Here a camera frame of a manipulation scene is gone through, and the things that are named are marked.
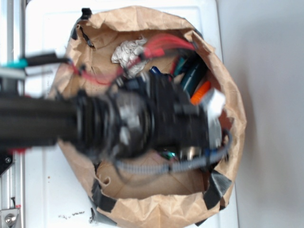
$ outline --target black tape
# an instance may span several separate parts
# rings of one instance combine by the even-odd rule
[[[200,226],[201,224],[203,224],[205,221],[206,221],[206,219],[205,219],[205,220],[202,220],[202,221],[200,221],[200,222],[195,223],[195,225],[196,225],[197,227],[199,227],[199,226]]]
[[[77,24],[82,21],[82,20],[88,20],[91,15],[92,15],[92,11],[90,8],[82,8],[81,9],[82,11],[82,15],[81,17],[76,21],[75,25],[73,26],[72,28],[72,31],[71,31],[71,38],[74,39],[74,40],[77,40],[77,31],[76,31],[76,27],[77,27]]]
[[[219,206],[219,210],[223,210],[223,209],[225,209],[226,207],[224,207],[224,206]]]
[[[212,171],[209,178],[209,188],[203,196],[207,209],[217,205],[231,184],[232,181],[223,174],[215,170]]]
[[[97,206],[94,204],[94,202],[91,199],[90,199],[90,202],[92,204],[92,208],[91,208],[92,217],[90,218],[90,221],[94,220],[94,221],[97,221],[97,222],[108,224],[110,226],[117,226],[116,222],[114,222],[113,220],[111,220],[107,216],[105,216],[105,215],[103,215],[103,214],[101,214],[97,211]]]
[[[94,204],[101,210],[111,212],[115,206],[116,200],[101,193],[101,189],[97,180],[95,180],[92,187],[92,198]]]
[[[96,172],[97,172],[97,169],[98,169],[98,167],[99,167],[99,165],[100,165],[100,162],[93,163],[93,165],[94,165],[95,173],[96,173]]]
[[[194,29],[194,31],[195,31],[200,37],[202,37],[202,38],[204,39],[204,37],[203,37],[203,35],[201,34],[200,31],[198,31],[197,29]]]
[[[92,11],[90,8],[82,8],[81,11],[82,11],[82,15],[80,18],[81,20],[88,20],[92,15]]]
[[[84,33],[83,28],[80,27],[80,30],[82,32],[82,37],[85,39],[86,43],[88,44],[89,47],[93,48],[94,45],[92,44],[90,38]]]

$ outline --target white wall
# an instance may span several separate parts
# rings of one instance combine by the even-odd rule
[[[218,0],[218,10],[248,120],[239,227],[304,227],[304,1]]]

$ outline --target teal connector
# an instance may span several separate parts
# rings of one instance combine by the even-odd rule
[[[175,67],[173,76],[177,76],[177,75],[179,75],[179,74],[181,73],[181,70],[182,70],[182,68],[183,68],[183,66],[184,66],[184,64],[185,64],[185,62],[186,62],[186,59],[183,58],[183,57],[180,57],[180,59],[179,59],[177,65],[176,65],[176,67]]]
[[[2,67],[24,69],[27,66],[28,66],[27,60],[25,58],[22,58],[14,62],[9,62],[6,65],[3,65]]]
[[[176,154],[170,151],[159,152],[159,155],[167,160],[171,160],[172,158],[176,157]]]

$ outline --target blue object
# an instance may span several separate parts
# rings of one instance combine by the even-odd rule
[[[156,66],[152,66],[151,69],[149,70],[149,72],[152,73],[154,76],[162,76],[163,75]]]

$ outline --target gray cable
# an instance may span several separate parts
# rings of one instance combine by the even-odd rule
[[[228,136],[228,143],[221,149],[217,150],[216,152],[211,152],[211,155],[209,158],[209,163],[216,163],[218,162],[223,156],[228,154],[229,148],[232,143],[232,135],[230,131],[224,130],[224,134]],[[126,171],[128,173],[133,174],[164,174],[169,172],[184,172],[188,170],[198,169],[200,167],[204,167],[207,165],[207,157],[202,156],[198,158],[194,158],[191,161],[182,161],[182,162],[176,162],[173,163],[170,167],[169,164],[161,164],[161,165],[155,165],[155,166],[138,166],[138,165],[132,165],[127,164],[122,161],[116,161],[115,166],[119,168],[120,170]]]

